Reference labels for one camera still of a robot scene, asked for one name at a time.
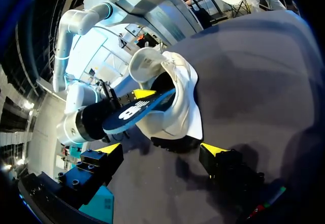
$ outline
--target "teal base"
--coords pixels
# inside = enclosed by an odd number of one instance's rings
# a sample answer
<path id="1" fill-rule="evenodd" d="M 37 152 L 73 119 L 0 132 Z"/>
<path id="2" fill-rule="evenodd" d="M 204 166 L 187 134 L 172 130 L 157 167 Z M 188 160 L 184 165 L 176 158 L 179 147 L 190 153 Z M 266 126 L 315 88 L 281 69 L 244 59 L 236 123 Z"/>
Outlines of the teal base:
<path id="1" fill-rule="evenodd" d="M 88 205 L 81 206 L 79 211 L 113 224 L 114 195 L 105 186 L 101 186 Z"/>

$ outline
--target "metal frame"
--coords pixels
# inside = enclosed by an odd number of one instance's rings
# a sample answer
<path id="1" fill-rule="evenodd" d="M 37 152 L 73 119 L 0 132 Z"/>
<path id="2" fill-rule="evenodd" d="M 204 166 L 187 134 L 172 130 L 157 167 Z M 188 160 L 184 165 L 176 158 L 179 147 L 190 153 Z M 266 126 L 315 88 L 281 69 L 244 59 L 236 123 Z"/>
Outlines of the metal frame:
<path id="1" fill-rule="evenodd" d="M 240 13 L 241 15 L 244 15 L 243 13 L 240 12 L 240 9 L 244 9 L 248 14 L 251 14 L 251 11 L 250 11 L 250 8 L 249 8 L 249 5 L 247 3 L 247 0 L 242 0 L 239 4 L 239 7 L 236 9 L 236 7 L 234 5 L 230 5 L 228 4 L 231 9 L 232 9 L 232 15 L 233 15 L 233 18 L 237 17 L 238 13 Z"/>

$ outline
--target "blue edge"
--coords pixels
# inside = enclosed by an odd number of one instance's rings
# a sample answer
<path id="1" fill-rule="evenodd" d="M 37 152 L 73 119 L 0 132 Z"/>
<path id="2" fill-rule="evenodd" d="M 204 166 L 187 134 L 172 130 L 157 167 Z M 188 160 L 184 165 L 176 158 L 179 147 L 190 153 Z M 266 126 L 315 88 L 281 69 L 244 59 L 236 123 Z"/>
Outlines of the blue edge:
<path id="1" fill-rule="evenodd" d="M 153 110 L 160 102 L 163 101 L 167 96 L 175 93 L 175 89 L 171 89 L 168 92 L 162 94 L 159 98 L 157 98 L 153 103 L 151 103 L 144 111 L 142 111 L 138 116 L 136 116 L 133 120 L 127 122 L 125 125 L 118 127 L 112 130 L 104 129 L 106 134 L 119 134 L 129 129 L 131 126 L 135 125 L 138 121 L 140 121 L 143 117 L 145 117 L 151 110 Z"/>

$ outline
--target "yellow marker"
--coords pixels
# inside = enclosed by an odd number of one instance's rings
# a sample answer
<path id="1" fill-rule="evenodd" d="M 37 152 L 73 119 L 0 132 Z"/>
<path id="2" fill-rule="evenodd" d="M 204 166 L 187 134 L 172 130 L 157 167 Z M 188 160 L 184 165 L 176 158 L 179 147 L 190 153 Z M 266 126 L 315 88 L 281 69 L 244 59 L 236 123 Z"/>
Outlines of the yellow marker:
<path id="1" fill-rule="evenodd" d="M 135 89 L 133 93 L 137 99 L 145 98 L 156 93 L 155 90 Z"/>
<path id="2" fill-rule="evenodd" d="M 114 149 L 116 149 L 117 146 L 119 146 L 121 143 L 117 143 L 117 144 L 113 144 L 113 145 L 110 145 L 110 146 L 107 146 L 107 147 L 104 147 L 104 148 L 101 148 L 101 149 L 96 149 L 95 151 L 101 151 L 103 153 L 111 153 Z"/>
<path id="3" fill-rule="evenodd" d="M 206 143 L 201 143 L 201 145 L 204 146 L 207 150 L 209 150 L 213 154 L 213 156 L 215 156 L 216 154 L 218 154 L 222 151 L 228 151 L 227 149 L 221 149 L 221 148 L 218 148 L 218 147 L 206 144 Z"/>

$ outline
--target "metal bolt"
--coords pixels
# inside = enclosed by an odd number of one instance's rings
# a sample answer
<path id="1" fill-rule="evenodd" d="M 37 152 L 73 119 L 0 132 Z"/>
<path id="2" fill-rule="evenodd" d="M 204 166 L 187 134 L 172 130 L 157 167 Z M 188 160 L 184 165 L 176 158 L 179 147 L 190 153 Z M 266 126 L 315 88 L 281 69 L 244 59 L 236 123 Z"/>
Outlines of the metal bolt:
<path id="1" fill-rule="evenodd" d="M 80 184 L 80 182 L 79 182 L 78 179 L 74 179 L 74 180 L 72 180 L 72 185 L 73 185 L 73 186 L 77 186 L 77 185 L 79 185 L 79 184 Z"/>

